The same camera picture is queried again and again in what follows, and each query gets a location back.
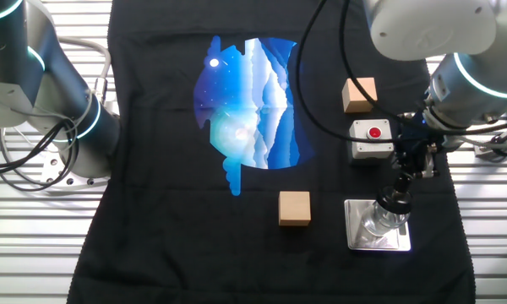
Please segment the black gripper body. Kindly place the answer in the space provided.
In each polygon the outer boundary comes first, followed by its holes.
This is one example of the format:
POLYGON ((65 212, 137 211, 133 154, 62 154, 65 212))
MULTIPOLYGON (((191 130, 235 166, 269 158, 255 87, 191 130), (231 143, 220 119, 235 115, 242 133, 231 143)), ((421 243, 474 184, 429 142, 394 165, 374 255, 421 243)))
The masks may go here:
POLYGON ((399 114, 398 117, 410 122, 400 122, 398 125, 399 142, 395 144, 395 163, 398 165, 434 164, 441 134, 427 124, 426 118, 420 111, 405 112, 399 114))

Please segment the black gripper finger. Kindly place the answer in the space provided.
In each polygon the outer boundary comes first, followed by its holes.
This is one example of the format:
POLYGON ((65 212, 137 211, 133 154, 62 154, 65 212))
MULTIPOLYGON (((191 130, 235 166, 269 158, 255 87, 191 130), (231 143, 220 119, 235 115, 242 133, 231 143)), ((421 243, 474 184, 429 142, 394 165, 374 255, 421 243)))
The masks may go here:
POLYGON ((432 155, 425 156, 424 167, 416 173, 416 178, 433 178, 439 175, 436 169, 435 159, 432 155))
POLYGON ((412 180, 410 173, 409 159, 406 154, 395 154, 393 157, 393 168, 398 170, 399 176, 407 181, 412 180))

